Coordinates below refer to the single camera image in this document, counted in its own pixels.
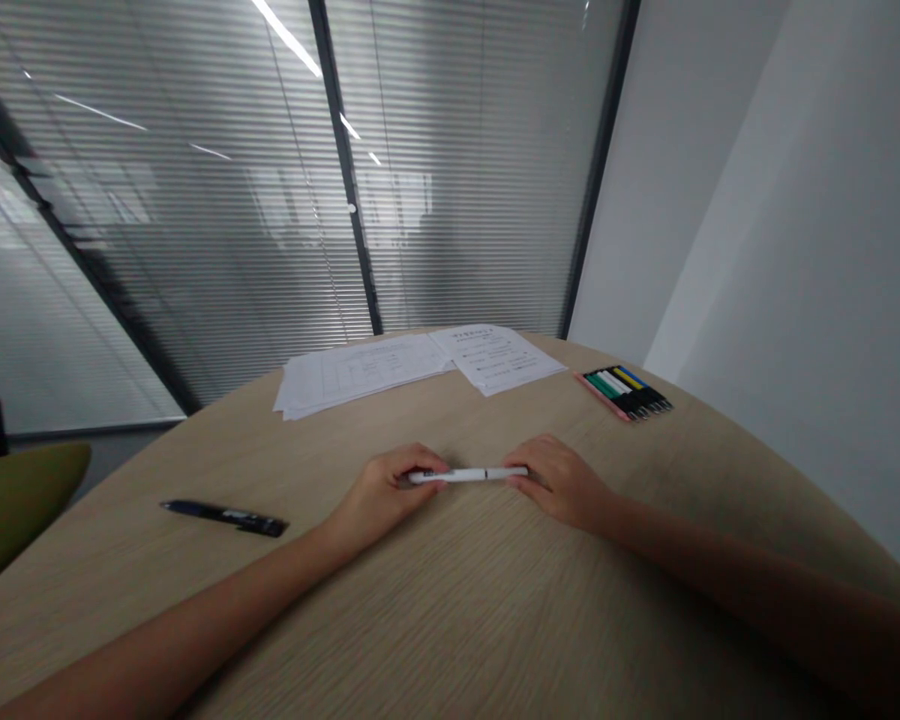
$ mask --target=blue pen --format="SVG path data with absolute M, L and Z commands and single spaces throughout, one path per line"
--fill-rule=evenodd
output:
M 653 397 L 653 399 L 656 400 L 658 403 L 663 404 L 663 406 L 666 407 L 668 410 L 673 410 L 673 403 L 671 403 L 671 402 L 670 402 L 669 400 L 667 400 L 663 395 L 661 395 L 661 394 L 658 393 L 656 390 L 654 390 L 652 387 L 650 387 L 646 382 L 644 382 L 643 380 L 641 380 L 640 378 L 638 378 L 635 374 L 633 374 L 632 372 L 630 372 L 629 370 L 627 370 L 623 365 L 617 365 L 617 369 L 618 369 L 620 372 L 624 373 L 625 375 L 629 375 L 631 378 L 633 378 L 634 382 L 638 382 L 638 383 L 640 383 L 641 385 L 643 385 L 643 387 L 645 387 L 645 388 L 649 391 L 650 395 L 651 395 L 651 396 Z

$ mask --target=paper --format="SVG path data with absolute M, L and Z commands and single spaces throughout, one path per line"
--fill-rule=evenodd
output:
M 301 355 L 284 366 L 273 409 L 284 420 L 299 420 L 452 369 L 453 361 L 427 335 Z
M 510 328 L 461 325 L 430 337 L 486 397 L 567 369 Z

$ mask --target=round wooden table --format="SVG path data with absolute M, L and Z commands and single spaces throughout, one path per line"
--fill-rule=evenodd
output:
M 527 335 L 575 370 L 614 359 Z M 0 704 L 326 517 L 364 461 L 419 440 L 498 464 L 551 432 L 615 490 L 900 602 L 900 567 L 749 433 L 649 373 L 676 409 L 624 424 L 561 373 L 484 398 L 451 372 L 299 422 L 281 373 L 170 431 L 0 576 Z M 288 519 L 280 540 L 169 513 Z M 198 717 L 824 714 L 833 698 L 655 567 L 502 483 L 453 486 L 297 602 L 188 706 Z

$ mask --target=hand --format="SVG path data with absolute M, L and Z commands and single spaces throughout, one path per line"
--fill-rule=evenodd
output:
M 601 534 L 604 510 L 614 494 L 583 458 L 552 435 L 540 435 L 507 455 L 507 467 L 526 465 L 549 487 L 522 475 L 511 475 L 507 485 L 533 500 L 547 515 L 562 523 Z
M 442 473 L 447 472 L 450 466 L 420 443 L 405 445 L 371 458 L 324 522 L 331 542 L 344 552 L 355 555 L 373 545 L 447 487 L 445 481 L 437 481 L 401 490 L 397 481 L 413 469 Z

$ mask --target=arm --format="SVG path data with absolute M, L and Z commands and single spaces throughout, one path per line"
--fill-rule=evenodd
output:
M 373 458 L 313 530 L 44 680 L 0 718 L 170 715 L 293 600 L 446 487 L 398 489 L 413 468 L 449 469 L 422 445 Z
M 787 558 L 617 495 L 544 435 L 512 453 L 549 487 L 508 484 L 557 520 L 613 540 L 744 620 L 872 713 L 900 713 L 900 609 Z

